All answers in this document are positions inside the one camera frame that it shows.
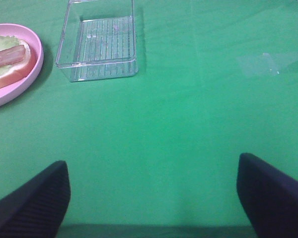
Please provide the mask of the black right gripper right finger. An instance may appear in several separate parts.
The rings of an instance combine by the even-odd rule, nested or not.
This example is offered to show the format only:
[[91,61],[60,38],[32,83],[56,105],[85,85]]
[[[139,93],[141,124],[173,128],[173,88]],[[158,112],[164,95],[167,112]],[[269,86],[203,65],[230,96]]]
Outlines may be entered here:
[[298,238],[298,181],[259,157],[239,156],[236,190],[260,238]]

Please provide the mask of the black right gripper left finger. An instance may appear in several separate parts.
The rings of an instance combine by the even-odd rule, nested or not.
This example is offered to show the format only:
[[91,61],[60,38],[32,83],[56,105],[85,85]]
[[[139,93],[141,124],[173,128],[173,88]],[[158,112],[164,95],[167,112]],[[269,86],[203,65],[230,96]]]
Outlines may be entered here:
[[54,238],[70,198],[67,164],[56,161],[0,200],[0,238]]

